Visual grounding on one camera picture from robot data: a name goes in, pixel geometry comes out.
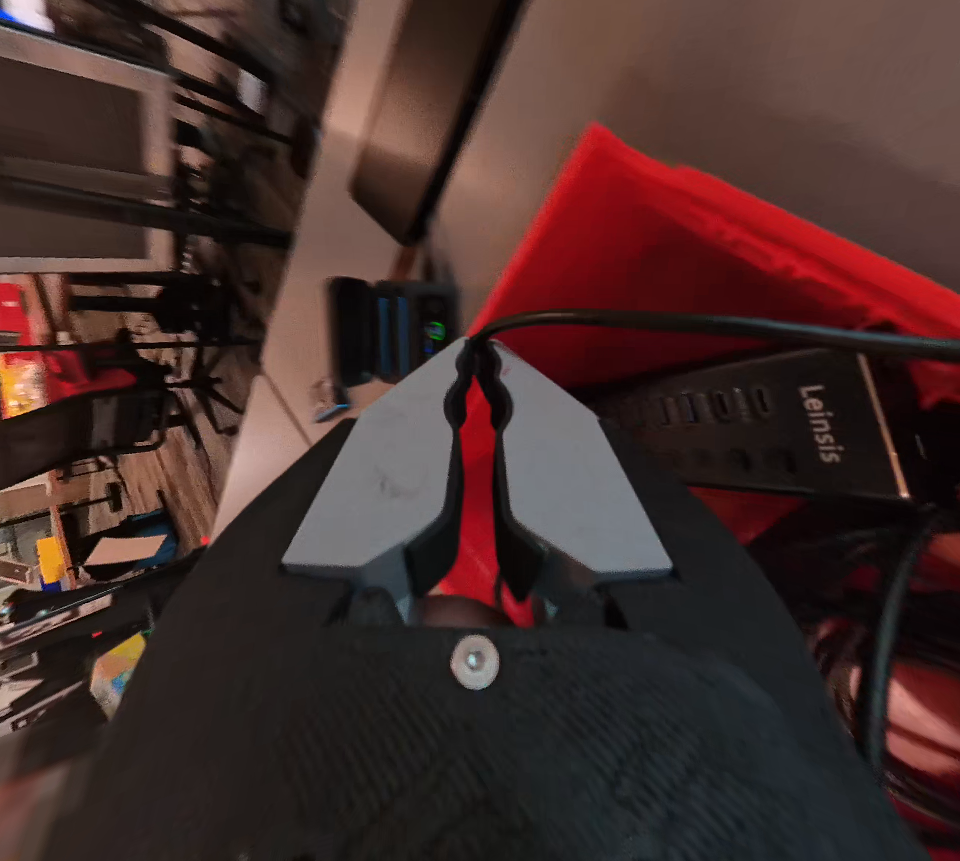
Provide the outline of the small black charging dock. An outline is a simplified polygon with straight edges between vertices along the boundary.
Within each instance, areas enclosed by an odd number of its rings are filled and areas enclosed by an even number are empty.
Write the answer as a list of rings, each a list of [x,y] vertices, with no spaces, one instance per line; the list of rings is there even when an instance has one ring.
[[[461,335],[450,284],[335,277],[326,293],[332,373],[343,388],[398,383]]]

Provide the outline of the dark flat panel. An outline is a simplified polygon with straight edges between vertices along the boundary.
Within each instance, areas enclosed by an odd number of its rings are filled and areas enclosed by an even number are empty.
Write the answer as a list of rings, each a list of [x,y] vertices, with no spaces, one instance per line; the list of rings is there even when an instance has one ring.
[[[359,161],[354,202],[421,242],[526,0],[406,0]]]

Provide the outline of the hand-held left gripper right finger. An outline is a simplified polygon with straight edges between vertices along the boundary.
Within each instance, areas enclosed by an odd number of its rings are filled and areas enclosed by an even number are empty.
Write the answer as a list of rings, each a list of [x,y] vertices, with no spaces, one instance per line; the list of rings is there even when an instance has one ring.
[[[493,514],[510,595],[559,608],[674,572],[595,412],[504,343],[478,346],[494,430]]]

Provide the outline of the red fabric bin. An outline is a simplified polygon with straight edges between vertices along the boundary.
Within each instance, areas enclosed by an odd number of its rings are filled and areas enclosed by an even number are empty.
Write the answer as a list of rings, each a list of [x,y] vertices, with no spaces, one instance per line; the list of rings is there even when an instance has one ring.
[[[582,135],[470,329],[553,310],[744,318],[958,340],[957,293],[709,174],[668,167],[599,125]],[[820,340],[789,350],[774,339],[598,324],[526,327],[505,341],[581,397],[702,365],[824,349]],[[958,364],[868,355],[905,366],[913,379],[930,500],[805,498],[678,480],[749,546],[807,635],[854,738],[861,660],[882,573],[921,507],[944,512],[904,608],[887,745],[893,763],[958,800]],[[890,795],[933,859],[958,859],[958,841]]]

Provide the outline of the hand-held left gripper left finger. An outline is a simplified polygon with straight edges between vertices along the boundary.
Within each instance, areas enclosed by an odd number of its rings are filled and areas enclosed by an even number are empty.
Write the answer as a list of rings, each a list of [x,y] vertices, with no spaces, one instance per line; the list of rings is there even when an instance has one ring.
[[[465,474],[468,339],[362,411],[282,557],[289,573],[390,594],[404,621],[450,573]]]

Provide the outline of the wide black multi-port hub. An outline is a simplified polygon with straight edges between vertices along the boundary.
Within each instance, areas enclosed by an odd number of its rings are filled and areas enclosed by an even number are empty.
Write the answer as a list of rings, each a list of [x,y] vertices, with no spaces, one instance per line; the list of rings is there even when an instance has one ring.
[[[934,494],[907,368],[863,353],[788,351],[584,394],[691,487],[923,503]]]

